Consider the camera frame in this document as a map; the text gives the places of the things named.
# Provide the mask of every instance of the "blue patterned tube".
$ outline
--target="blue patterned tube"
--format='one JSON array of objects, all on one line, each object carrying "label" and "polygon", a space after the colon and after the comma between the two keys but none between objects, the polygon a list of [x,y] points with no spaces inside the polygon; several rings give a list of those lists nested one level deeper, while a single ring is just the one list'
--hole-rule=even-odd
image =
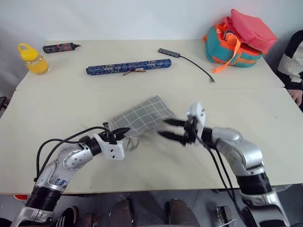
[{"label": "blue patterned tube", "polygon": [[131,63],[113,64],[113,65],[100,65],[88,66],[86,72],[89,75],[100,75],[108,73],[118,73],[134,71],[135,69],[143,68],[143,70],[153,70],[168,68],[171,66],[170,59],[154,60],[154,61],[139,61]]}]

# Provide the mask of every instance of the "yellow bottle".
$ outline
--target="yellow bottle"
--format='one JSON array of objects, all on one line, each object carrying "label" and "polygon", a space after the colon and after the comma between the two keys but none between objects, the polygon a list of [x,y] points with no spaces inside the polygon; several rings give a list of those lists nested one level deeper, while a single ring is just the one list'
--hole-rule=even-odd
[{"label": "yellow bottle", "polygon": [[18,45],[18,51],[20,52],[20,56],[23,59],[26,67],[35,74],[43,74],[48,71],[48,64],[33,47],[28,44],[21,43]]}]

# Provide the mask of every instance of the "robotic arm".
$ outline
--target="robotic arm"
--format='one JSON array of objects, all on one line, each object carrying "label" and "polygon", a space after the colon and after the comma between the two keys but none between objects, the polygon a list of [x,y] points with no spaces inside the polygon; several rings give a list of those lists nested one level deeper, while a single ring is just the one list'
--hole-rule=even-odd
[{"label": "robotic arm", "polygon": [[47,224],[53,218],[53,211],[57,201],[64,192],[74,174],[94,156],[103,152],[107,159],[123,160],[124,134],[129,128],[120,128],[110,133],[104,131],[85,136],[79,143],[69,144],[60,152],[56,160],[52,161],[39,175],[30,198],[12,222],[11,227],[28,226],[31,224]]},{"label": "robotic arm", "polygon": [[187,121],[165,120],[170,125],[183,127],[183,136],[169,131],[160,131],[159,134],[183,146],[198,143],[196,137],[199,137],[208,147],[217,148],[236,175],[242,200],[248,206],[250,218],[254,219],[255,224],[258,227],[269,223],[271,226],[290,226],[278,195],[270,186],[260,149],[236,130],[204,128],[205,113],[200,103],[191,106],[187,117]]},{"label": "robotic arm", "polygon": [[[205,112],[200,103],[192,105],[187,112],[188,120],[167,119],[166,123],[184,128],[184,135],[161,131],[160,135],[180,142],[198,144],[201,138],[210,148],[216,148],[228,161],[236,175],[243,202],[248,206],[251,220],[258,227],[290,226],[275,190],[265,173],[262,153],[236,130],[228,128],[204,128]],[[107,159],[123,160],[122,139],[129,128],[104,131],[80,139],[78,144],[64,147],[58,158],[45,167],[38,176],[34,189],[11,227],[33,223],[47,223],[73,175],[101,152]]]}]

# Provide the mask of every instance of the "white table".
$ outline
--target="white table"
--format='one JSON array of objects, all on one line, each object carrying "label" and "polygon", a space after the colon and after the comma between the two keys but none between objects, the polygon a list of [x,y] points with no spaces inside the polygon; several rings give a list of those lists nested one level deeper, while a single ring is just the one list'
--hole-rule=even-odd
[{"label": "white table", "polygon": [[[138,88],[113,92],[75,86],[68,90],[14,93],[0,119],[0,193],[31,192],[36,153],[45,140],[66,138],[102,125],[111,116],[153,95],[160,95],[183,119],[186,109],[200,100],[207,126],[235,128],[260,147],[272,185],[303,182],[303,114],[283,88]],[[66,192],[223,188],[211,157],[202,146],[183,148],[156,131],[140,140],[139,148],[127,152],[122,162],[107,160],[102,154],[94,157],[75,175]],[[45,147],[42,160],[52,146]]]},{"label": "white table", "polygon": [[[66,42],[70,41],[49,41],[48,44]],[[229,66],[223,72],[214,74],[216,82],[211,83],[203,71],[185,59],[158,53],[159,48],[179,52],[212,74],[212,69],[219,67],[220,64],[212,63],[205,58],[205,44],[201,40],[73,42],[82,46],[69,52],[43,53],[50,65],[50,71],[42,76],[29,72],[18,85],[17,90],[118,90],[137,87],[142,89],[218,89],[284,86],[263,58],[250,68]],[[85,72],[88,66],[166,58],[172,60],[170,68],[132,73],[124,77],[122,73],[90,76]]]}]

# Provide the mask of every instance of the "person's hand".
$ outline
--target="person's hand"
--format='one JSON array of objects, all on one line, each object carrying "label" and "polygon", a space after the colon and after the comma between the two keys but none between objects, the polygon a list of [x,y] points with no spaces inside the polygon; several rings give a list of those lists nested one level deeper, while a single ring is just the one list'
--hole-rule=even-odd
[{"label": "person's hand", "polygon": [[290,96],[293,98],[295,103],[297,103],[298,106],[301,105],[303,91],[302,90],[287,90],[287,91],[290,94]]}]

